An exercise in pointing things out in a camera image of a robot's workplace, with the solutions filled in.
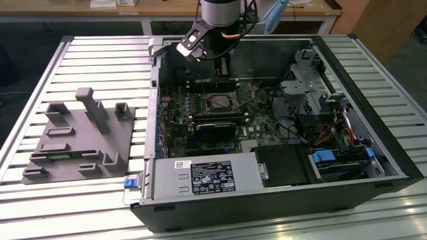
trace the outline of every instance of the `motherboard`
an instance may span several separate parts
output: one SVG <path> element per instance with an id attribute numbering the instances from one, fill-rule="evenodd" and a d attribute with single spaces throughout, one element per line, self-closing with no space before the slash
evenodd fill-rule
<path id="1" fill-rule="evenodd" d="M 274 88 L 256 79 L 233 79 L 234 90 L 178 87 L 162 98 L 168 158 L 249 152 L 282 143 L 270 105 Z"/>

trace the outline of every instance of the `black plastic cover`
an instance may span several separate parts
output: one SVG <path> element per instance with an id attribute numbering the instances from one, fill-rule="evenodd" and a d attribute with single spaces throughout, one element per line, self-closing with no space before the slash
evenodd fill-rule
<path id="1" fill-rule="evenodd" d="M 265 165 L 268 179 L 262 186 L 297 186 L 317 183 L 306 149 L 294 146 L 258 146 L 253 149 L 256 161 Z"/>

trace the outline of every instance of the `barcode sticker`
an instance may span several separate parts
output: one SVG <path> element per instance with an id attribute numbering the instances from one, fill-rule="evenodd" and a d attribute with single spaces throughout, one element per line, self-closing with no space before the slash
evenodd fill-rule
<path id="1" fill-rule="evenodd" d="M 176 169 L 189 169 L 192 161 L 174 161 L 174 168 Z"/>

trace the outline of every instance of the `table leg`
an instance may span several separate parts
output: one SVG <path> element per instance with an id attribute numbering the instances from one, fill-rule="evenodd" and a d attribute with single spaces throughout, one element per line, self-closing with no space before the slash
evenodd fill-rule
<path id="1" fill-rule="evenodd" d="M 53 24 L 51 22 L 42 22 L 42 27 L 46 31 L 51 31 L 53 30 Z"/>
<path id="2" fill-rule="evenodd" d="M 153 35 L 152 18 L 150 17 L 142 17 L 140 19 L 140 25 L 141 25 L 142 34 L 144 35 Z"/>
<path id="3" fill-rule="evenodd" d="M 324 20 L 324 22 L 321 23 L 321 26 L 318 28 L 318 35 L 328 35 L 330 32 L 330 29 L 333 27 L 334 24 L 334 20 L 336 20 L 336 16 L 328 16 Z"/>

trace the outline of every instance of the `floor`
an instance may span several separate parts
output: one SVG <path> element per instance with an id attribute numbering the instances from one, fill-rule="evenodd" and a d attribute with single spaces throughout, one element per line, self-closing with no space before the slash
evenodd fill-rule
<path id="1" fill-rule="evenodd" d="M 184 34 L 189 26 L 188 23 L 154 23 L 153 34 Z M 137 22 L 54 23 L 53 31 L 45 31 L 41 23 L 0 23 L 0 44 L 21 75 L 18 82 L 0 87 L 0 101 L 2 102 L 0 106 L 0 146 L 19 116 L 62 36 L 141 34 Z M 427 110 L 425 57 L 427 44 L 420 44 L 410 36 L 386 68 Z"/>

